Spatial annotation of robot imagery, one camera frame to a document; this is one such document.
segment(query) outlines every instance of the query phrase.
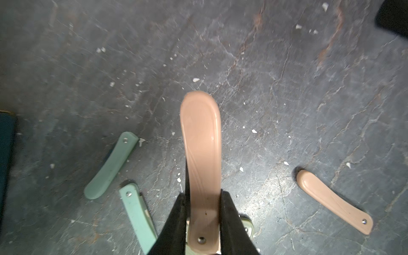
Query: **green knife handle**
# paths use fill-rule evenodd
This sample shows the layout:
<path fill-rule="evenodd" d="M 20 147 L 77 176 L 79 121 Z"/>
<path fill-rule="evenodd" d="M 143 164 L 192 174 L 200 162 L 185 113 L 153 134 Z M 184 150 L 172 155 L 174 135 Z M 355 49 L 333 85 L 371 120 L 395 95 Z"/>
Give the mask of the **green knife handle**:
<path fill-rule="evenodd" d="M 136 184 L 130 183 L 119 190 L 126 212 L 144 254 L 148 254 L 157 240 L 149 211 Z"/>
<path fill-rule="evenodd" d="M 86 198 L 96 199 L 102 196 L 125 163 L 138 140 L 139 138 L 131 132 L 123 132 L 120 135 L 108 160 L 85 187 L 84 194 Z"/>

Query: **white debris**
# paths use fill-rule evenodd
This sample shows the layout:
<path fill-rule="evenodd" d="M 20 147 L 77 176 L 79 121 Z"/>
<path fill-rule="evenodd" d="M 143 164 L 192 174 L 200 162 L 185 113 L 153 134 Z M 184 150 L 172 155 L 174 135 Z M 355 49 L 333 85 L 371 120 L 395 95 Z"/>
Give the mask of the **white debris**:
<path fill-rule="evenodd" d="M 323 3 L 322 4 L 322 8 L 323 8 L 323 10 L 326 12 L 327 11 L 327 8 L 329 7 L 329 4 L 328 3 Z"/>
<path fill-rule="evenodd" d="M 142 143 L 145 141 L 145 139 L 143 139 L 143 138 L 140 138 L 139 139 L 139 147 L 142 147 Z"/>

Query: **handle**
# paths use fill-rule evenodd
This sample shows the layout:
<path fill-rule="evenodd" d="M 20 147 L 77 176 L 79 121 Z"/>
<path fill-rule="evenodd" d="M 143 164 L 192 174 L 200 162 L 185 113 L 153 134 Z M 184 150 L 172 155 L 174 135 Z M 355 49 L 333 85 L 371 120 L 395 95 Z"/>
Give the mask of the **handle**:
<path fill-rule="evenodd" d="M 139 138 L 131 132 L 123 132 L 120 135 L 108 160 L 85 187 L 84 194 L 86 198 L 96 199 L 102 196 L 125 163 L 138 140 Z"/>
<path fill-rule="evenodd" d="M 363 234 L 370 234 L 373 228 L 373 219 L 371 216 L 344 201 L 314 174 L 306 170 L 301 170 L 297 174 L 296 180 L 306 193 L 335 215 L 345 220 Z"/>
<path fill-rule="evenodd" d="M 119 190 L 136 237 L 144 254 L 148 254 L 157 240 L 157 234 L 143 197 L 136 184 L 130 183 Z"/>
<path fill-rule="evenodd" d="M 215 100 L 203 91 L 188 93 L 180 107 L 188 176 L 188 245 L 200 254 L 218 250 L 221 194 L 221 117 Z"/>

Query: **concrete floor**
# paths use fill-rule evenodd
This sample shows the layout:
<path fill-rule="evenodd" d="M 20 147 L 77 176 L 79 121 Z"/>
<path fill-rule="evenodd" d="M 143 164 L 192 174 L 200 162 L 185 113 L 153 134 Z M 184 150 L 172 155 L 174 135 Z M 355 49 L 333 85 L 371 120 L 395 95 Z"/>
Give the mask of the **concrete floor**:
<path fill-rule="evenodd" d="M 219 104 L 222 187 L 261 254 L 408 254 L 408 42 L 374 26 L 382 0 L 323 2 L 2 1 L 0 108 L 19 117 L 1 254 L 138 254 L 118 187 L 139 185 L 160 232 L 198 89 Z M 146 141 L 88 201 L 123 131 Z M 372 233 L 304 193 L 297 166 Z"/>

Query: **dark teal object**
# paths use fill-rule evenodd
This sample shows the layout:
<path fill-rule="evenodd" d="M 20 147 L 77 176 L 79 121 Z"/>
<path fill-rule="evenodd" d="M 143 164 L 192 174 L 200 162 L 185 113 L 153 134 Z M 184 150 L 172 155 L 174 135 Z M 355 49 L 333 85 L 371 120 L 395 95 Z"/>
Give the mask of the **dark teal object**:
<path fill-rule="evenodd" d="M 0 223 L 3 218 L 3 206 L 6 197 L 7 176 L 10 167 L 15 124 L 16 116 L 13 113 L 0 111 Z"/>

